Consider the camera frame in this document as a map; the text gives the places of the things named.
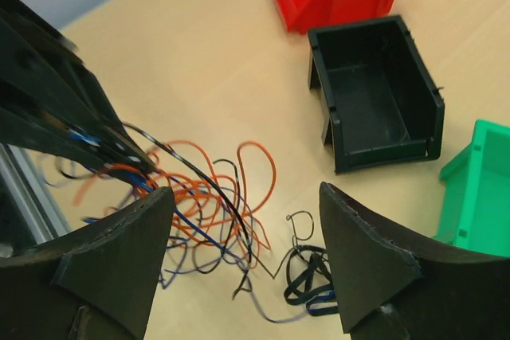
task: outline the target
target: black plastic container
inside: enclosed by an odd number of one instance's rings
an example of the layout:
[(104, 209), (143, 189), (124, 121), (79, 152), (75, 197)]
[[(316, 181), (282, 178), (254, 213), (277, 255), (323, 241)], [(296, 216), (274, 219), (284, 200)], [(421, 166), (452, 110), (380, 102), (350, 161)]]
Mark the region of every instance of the black plastic container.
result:
[(437, 159), (445, 104), (400, 16), (308, 31), (335, 172)]

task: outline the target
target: green bin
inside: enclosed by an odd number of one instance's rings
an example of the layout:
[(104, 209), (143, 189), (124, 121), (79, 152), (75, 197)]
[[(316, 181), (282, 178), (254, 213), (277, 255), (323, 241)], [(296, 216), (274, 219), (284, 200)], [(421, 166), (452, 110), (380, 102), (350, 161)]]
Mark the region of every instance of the green bin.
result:
[(478, 120), (471, 143), (440, 179), (446, 191), (435, 239), (510, 256), (510, 128)]

